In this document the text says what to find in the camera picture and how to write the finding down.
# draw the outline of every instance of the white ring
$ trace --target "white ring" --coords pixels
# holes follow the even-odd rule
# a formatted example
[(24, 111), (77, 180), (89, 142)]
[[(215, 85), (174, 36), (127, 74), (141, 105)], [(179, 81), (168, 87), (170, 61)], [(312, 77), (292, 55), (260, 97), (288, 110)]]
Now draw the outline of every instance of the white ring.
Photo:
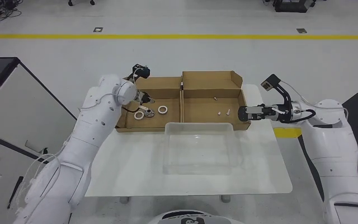
[(134, 118), (136, 119), (136, 120), (142, 120), (143, 118), (144, 118), (144, 113), (142, 112), (142, 111), (137, 111), (137, 112), (135, 112), (135, 114), (134, 114)]
[(168, 108), (166, 106), (160, 106), (158, 107), (158, 113), (160, 113), (161, 115), (164, 115), (168, 112)]

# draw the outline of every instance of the black machine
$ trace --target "black machine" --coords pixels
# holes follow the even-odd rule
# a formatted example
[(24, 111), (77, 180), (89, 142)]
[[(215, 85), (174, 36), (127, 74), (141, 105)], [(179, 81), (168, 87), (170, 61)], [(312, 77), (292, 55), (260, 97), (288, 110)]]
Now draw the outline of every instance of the black machine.
[(307, 12), (309, 7), (314, 7), (316, 0), (274, 0), (273, 6), (276, 12)]

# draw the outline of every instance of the yellow floor line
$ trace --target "yellow floor line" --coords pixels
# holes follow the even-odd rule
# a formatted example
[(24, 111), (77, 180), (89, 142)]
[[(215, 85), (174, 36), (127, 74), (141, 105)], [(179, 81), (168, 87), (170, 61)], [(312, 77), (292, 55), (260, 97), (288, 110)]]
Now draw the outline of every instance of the yellow floor line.
[(250, 40), (358, 40), (358, 35), (264, 34), (0, 34), (0, 39), (250, 39)]
[(276, 138), (298, 138), (302, 132), (300, 128), (274, 128)]

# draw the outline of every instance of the black cable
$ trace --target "black cable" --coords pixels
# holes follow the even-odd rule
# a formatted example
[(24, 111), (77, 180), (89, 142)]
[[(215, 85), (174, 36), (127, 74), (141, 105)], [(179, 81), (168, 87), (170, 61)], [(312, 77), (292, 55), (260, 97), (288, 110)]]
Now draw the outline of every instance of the black cable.
[(0, 21), (21, 15), (21, 11), (16, 7), (22, 2), (23, 0), (0, 0)]
[(128, 110), (127, 108), (125, 108), (125, 107), (122, 107), (124, 110), (126, 110), (126, 111), (128, 111), (128, 112), (130, 112), (130, 113), (135, 113), (135, 112), (137, 112), (140, 108), (137, 108), (136, 110), (134, 110), (134, 111), (131, 111), (131, 110)]
[(291, 121), (289, 121), (289, 122), (285, 122), (285, 124), (291, 124), (291, 123), (301, 122), (301, 121), (303, 121), (303, 120), (308, 120), (308, 119), (310, 119), (310, 118), (312, 118), (312, 117), (315, 116), (315, 111), (314, 111), (314, 110), (307, 109), (307, 110), (305, 110), (305, 111), (311, 112), (311, 115), (308, 115), (308, 116), (306, 116), (306, 117), (304, 117), (304, 118), (300, 118), (300, 119), (297, 119), (297, 120), (291, 120)]

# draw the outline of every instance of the cable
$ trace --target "cable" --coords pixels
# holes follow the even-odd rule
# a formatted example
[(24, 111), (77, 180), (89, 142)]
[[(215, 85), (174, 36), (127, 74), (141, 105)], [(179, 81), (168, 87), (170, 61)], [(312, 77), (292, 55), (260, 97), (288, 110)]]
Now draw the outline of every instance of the cable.
[(102, 98), (103, 98), (103, 97), (105, 97), (105, 96), (107, 96), (107, 95), (113, 95), (113, 96), (116, 96), (117, 94), (112, 94), (112, 93), (110, 93), (110, 94), (104, 94), (103, 96), (101, 96), (101, 98), (99, 98), (98, 100), (96, 100), (96, 104), (94, 104), (93, 106), (89, 106), (89, 107), (87, 107), (87, 108), (80, 108), (80, 110), (81, 110), (81, 109), (89, 109), (89, 108), (94, 108), (95, 106), (97, 106), (98, 104), (100, 104), (100, 103), (101, 103)]
[(16, 7), (22, 2), (23, 0), (0, 0), (0, 21), (21, 15), (21, 11), (16, 9)]
[(337, 109), (343, 109), (343, 110), (346, 112), (346, 119), (348, 120), (349, 112), (348, 112), (348, 110), (347, 110), (346, 108), (322, 108), (322, 107), (320, 107), (320, 106), (315, 106), (315, 105), (311, 104), (310, 102), (308, 102), (308, 100), (306, 100), (299, 92), (297, 92), (297, 90), (296, 90), (295, 88), (293, 88), (293, 86), (291, 86), (290, 84), (288, 84), (287, 82), (284, 82), (284, 81), (282, 81), (282, 80), (281, 80), (281, 82), (283, 82), (284, 84), (286, 84), (286, 85), (288, 85), (289, 87), (291, 87), (292, 90), (295, 91), (295, 92), (297, 93), (297, 95), (299, 95), (299, 96), (301, 97), (301, 99), (302, 99), (306, 104), (308, 104), (308, 105), (310, 105), (310, 106), (312, 106), (312, 107), (314, 107), (314, 108), (319, 108), (319, 109), (332, 109), (332, 110), (334, 110), (334, 109), (336, 109), (336, 110), (337, 110)]
[(315, 111), (312, 110), (312, 109), (302, 110), (301, 112), (304, 112), (304, 111), (306, 111), (306, 112), (311, 112), (311, 114), (308, 115), (308, 116), (306, 116), (306, 117), (304, 117), (304, 118), (300, 118), (300, 119), (297, 119), (297, 120), (290, 120), (290, 121), (288, 121), (288, 122), (285, 122), (285, 124), (291, 124), (291, 123), (301, 122), (301, 121), (303, 121), (303, 120), (308, 120), (308, 119), (310, 119), (310, 118), (312, 118), (312, 117), (315, 116)]
[(265, 3), (265, 0), (262, 0), (262, 3), (265, 5), (265, 6), (268, 6), (270, 4), (270, 2), (266, 2)]
[(126, 110), (126, 111), (128, 111), (128, 112), (130, 112), (130, 113), (135, 113), (135, 112), (137, 112), (140, 108), (137, 108), (136, 110), (128, 110), (127, 108), (125, 108), (125, 107), (122, 107), (124, 110)]
[[(63, 151), (63, 149), (64, 149), (65, 146), (67, 145), (67, 143), (68, 143), (69, 139), (71, 138), (71, 136), (72, 136), (72, 133), (67, 137), (66, 141), (64, 141), (64, 143), (62, 144), (61, 149), (60, 149), (56, 154), (44, 154), (44, 155), (40, 156), (40, 157), (37, 158), (34, 162), (32, 162), (32, 164), (31, 164), (31, 165), (29, 166), (29, 168), (27, 169), (27, 171), (26, 171), (26, 173), (25, 173), (25, 176), (23, 177), (24, 180), (26, 180), (26, 177), (27, 177), (27, 175), (28, 175), (28, 173), (29, 173), (31, 167), (33, 166), (33, 164), (35, 164), (35, 162), (38, 161), (38, 160), (40, 160), (42, 157), (44, 157), (44, 156), (49, 156), (48, 158), (46, 158), (45, 160), (43, 160), (42, 162), (40, 162), (41, 164), (43, 164), (45, 161), (51, 159), (52, 157), (54, 157), (54, 159), (58, 162), (58, 168), (57, 168), (56, 171), (55, 171), (55, 174), (56, 174), (56, 172), (57, 172), (57, 170), (58, 170), (58, 175), (56, 176), (55, 180), (54, 180), (53, 183), (51, 184), (49, 190), (48, 190), (42, 197), (40, 197), (40, 200), (37, 202), (35, 208), (32, 210), (32, 212), (30, 213), (30, 215), (27, 216), (27, 219), (26, 219), (25, 224), (27, 224), (27, 222), (29, 221), (30, 217), (31, 217), (32, 214), (35, 212), (36, 208), (39, 206), (39, 204), (40, 204), (40, 203), (42, 202), (42, 200), (46, 197), (46, 195), (48, 194), (48, 192), (50, 192), (50, 190), (52, 189), (52, 187), (55, 185), (56, 181), (58, 180), (58, 177), (60, 176), (60, 172), (61, 172), (61, 163), (60, 163), (60, 161), (59, 161), (57, 155), (60, 154), (60, 153)], [(40, 169), (41, 164), (38, 165), (37, 170), (36, 170), (36, 173), (35, 173), (33, 179), (37, 177), (37, 174), (38, 174), (38, 172), (39, 172), (39, 169)], [(20, 188), (20, 190), (19, 190), (19, 192), (18, 192), (18, 195), (16, 196), (16, 209), (17, 209), (17, 210), (19, 209), (20, 197), (22, 196), (23, 192), (24, 192), (27, 188), (29, 188), (29, 186), (30, 186), (30, 184), (28, 184), (25, 188), (23, 188), (24, 185), (25, 185), (25, 181), (24, 181), (23, 184), (21, 185), (21, 188)]]

